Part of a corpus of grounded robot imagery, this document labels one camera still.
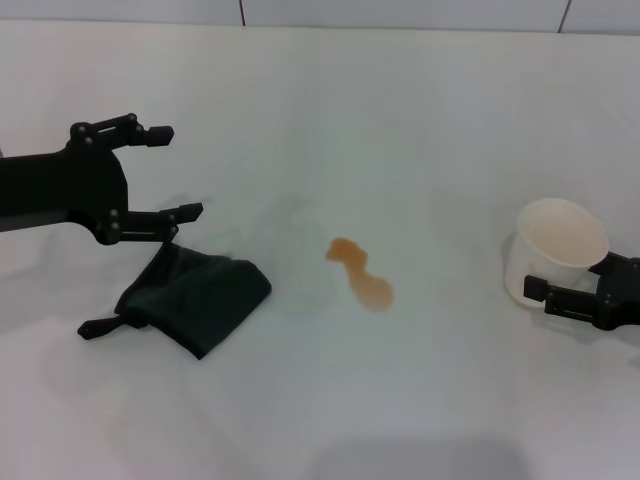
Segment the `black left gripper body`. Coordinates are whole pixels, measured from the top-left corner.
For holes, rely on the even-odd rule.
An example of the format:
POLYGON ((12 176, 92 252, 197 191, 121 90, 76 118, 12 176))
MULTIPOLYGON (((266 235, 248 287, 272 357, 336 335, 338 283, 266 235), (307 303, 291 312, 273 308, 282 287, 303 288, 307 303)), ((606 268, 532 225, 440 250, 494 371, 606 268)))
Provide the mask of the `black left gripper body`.
POLYGON ((3 158, 1 230, 74 223, 100 244, 116 244, 128 197, 113 151, 128 140, 127 122, 80 122, 60 151, 3 158))

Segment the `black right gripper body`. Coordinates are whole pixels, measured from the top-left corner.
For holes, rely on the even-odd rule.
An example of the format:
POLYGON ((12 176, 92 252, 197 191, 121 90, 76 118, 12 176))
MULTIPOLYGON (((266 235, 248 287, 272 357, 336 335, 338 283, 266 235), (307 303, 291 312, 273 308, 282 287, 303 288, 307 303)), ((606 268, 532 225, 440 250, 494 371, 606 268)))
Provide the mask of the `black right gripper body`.
POLYGON ((606 295, 605 308, 608 310, 606 325, 594 325, 604 331, 612 331, 622 326, 639 325, 639 258, 626 258, 606 276, 608 281, 601 287, 606 295))

